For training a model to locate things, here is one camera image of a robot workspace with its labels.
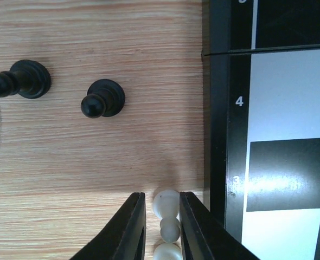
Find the chess pawn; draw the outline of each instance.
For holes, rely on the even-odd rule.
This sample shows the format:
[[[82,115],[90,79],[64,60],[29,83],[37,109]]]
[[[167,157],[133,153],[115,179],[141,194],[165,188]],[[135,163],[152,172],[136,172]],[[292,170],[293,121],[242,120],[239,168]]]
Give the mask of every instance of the chess pawn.
[[[182,260],[182,252],[174,244],[163,243],[155,248],[153,260]]]
[[[160,234],[166,243],[174,243],[180,237],[180,222],[177,219],[180,210],[180,194],[174,190],[158,193],[153,201],[153,211],[161,219]]]
[[[45,95],[52,84],[48,70],[40,63],[21,60],[0,73],[0,98],[19,94],[27,99]]]
[[[95,81],[88,89],[80,108],[88,118],[114,116],[124,107],[125,93],[122,87],[112,80]]]

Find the wood grain surface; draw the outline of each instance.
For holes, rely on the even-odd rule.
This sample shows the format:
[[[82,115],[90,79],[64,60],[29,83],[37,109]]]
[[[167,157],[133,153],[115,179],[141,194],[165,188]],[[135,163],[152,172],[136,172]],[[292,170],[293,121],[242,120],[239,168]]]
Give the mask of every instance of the wood grain surface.
[[[131,192],[147,197],[146,259],[161,242],[152,199],[203,192],[201,0],[0,0],[0,72],[41,62],[38,100],[0,99],[0,259],[69,259]],[[95,80],[126,104],[89,119]]]

